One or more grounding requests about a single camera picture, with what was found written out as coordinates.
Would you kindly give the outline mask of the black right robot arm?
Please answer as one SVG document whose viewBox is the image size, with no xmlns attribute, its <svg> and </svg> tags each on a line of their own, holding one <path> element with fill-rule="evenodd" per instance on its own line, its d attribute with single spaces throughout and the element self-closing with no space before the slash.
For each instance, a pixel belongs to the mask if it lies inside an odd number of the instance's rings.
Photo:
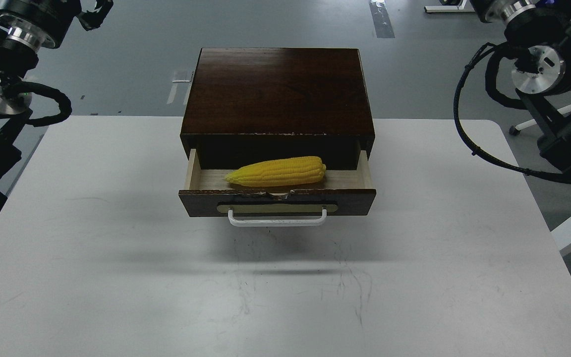
<svg viewBox="0 0 571 357">
<path fill-rule="evenodd" d="M 473 55 L 454 92 L 457 133 L 473 155 L 524 176 L 571 185 L 571 110 L 564 115 L 549 96 L 571 91 L 571 0 L 473 0 L 483 23 L 501 21 L 505 42 L 485 43 Z M 485 90 L 505 108 L 526 110 L 542 130 L 540 156 L 557 173 L 524 169 L 490 155 L 469 138 L 458 116 L 460 96 L 470 72 L 484 58 Z"/>
</svg>

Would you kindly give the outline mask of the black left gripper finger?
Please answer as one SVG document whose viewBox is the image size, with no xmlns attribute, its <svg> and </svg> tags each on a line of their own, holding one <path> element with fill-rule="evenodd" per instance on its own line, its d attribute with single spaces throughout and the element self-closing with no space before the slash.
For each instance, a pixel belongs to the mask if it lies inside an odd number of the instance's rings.
<svg viewBox="0 0 571 357">
<path fill-rule="evenodd" d="M 113 0 L 96 0 L 93 10 L 81 11 L 78 20 L 86 31 L 99 29 L 113 8 Z"/>
</svg>

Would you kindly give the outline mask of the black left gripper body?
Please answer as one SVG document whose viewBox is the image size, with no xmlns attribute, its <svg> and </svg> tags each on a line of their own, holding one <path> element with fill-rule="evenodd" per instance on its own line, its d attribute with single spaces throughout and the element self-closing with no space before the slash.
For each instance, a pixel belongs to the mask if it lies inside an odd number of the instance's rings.
<svg viewBox="0 0 571 357">
<path fill-rule="evenodd" d="M 81 10 L 79 0 L 3 0 L 0 22 L 8 27 L 7 39 L 32 50 L 59 48 Z"/>
</svg>

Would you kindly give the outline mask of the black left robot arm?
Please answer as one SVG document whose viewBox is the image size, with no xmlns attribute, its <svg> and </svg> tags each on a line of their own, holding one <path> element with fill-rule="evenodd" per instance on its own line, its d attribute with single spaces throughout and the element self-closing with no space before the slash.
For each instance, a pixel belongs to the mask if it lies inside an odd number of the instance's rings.
<svg viewBox="0 0 571 357">
<path fill-rule="evenodd" d="M 113 5 L 98 0 L 84 11 L 79 0 L 5 0 L 0 6 L 0 179 L 22 158 L 14 141 L 25 126 L 50 126 L 72 114 L 67 95 L 25 80 L 38 50 L 59 48 L 75 19 L 85 30 L 99 28 Z M 0 211 L 6 201 L 0 192 Z"/>
</svg>

